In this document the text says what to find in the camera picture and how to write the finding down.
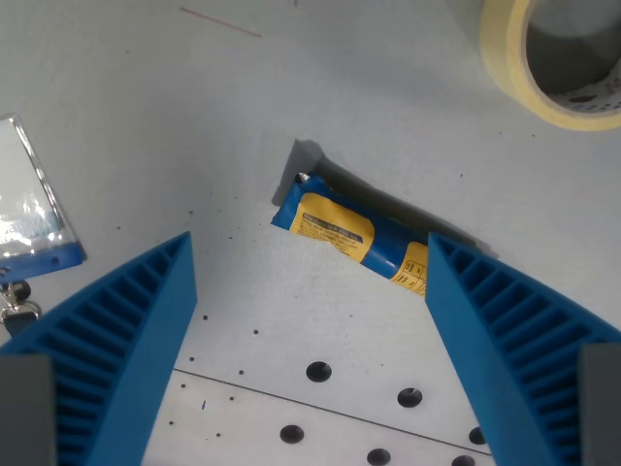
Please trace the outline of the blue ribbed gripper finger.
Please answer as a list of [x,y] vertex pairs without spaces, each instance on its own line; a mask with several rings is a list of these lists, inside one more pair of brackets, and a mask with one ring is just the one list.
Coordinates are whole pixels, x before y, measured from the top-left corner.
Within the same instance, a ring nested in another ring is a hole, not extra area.
[[425,301],[495,462],[578,465],[578,355],[620,332],[479,250],[433,233]]
[[4,344],[51,362],[60,465],[138,465],[197,305],[189,232],[91,283]]

